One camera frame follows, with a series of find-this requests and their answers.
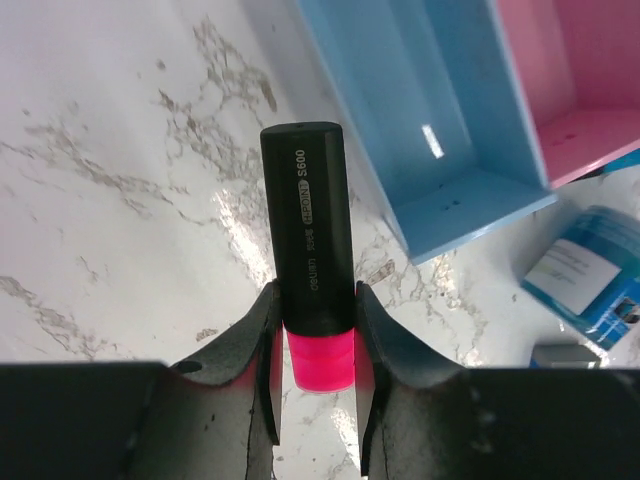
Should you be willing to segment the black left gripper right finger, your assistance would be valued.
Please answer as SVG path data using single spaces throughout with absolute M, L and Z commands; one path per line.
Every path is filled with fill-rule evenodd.
M 361 473 L 370 479 L 635 479 L 635 369 L 467 368 L 356 289 Z

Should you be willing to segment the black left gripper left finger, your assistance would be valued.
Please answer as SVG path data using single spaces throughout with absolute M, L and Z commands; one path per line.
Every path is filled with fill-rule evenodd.
M 268 479 L 280 441 L 280 291 L 173 365 L 5 364 L 5 479 Z

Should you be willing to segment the black pink highlighter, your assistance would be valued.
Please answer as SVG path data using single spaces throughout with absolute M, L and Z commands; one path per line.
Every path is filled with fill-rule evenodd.
M 279 124 L 261 131 L 260 146 L 294 380 L 313 393 L 347 389 L 356 288 L 342 128 Z

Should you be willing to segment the black blue highlighter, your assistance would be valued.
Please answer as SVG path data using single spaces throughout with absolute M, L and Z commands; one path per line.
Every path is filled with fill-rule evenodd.
M 594 170 L 591 173 L 591 175 L 600 176 L 600 175 L 610 174 L 618 170 L 623 170 L 625 168 L 638 166 L 639 164 L 640 164 L 640 150 L 636 149 L 633 152 L 626 154 L 616 160 L 613 160 L 602 167 L 598 167 L 596 170 Z

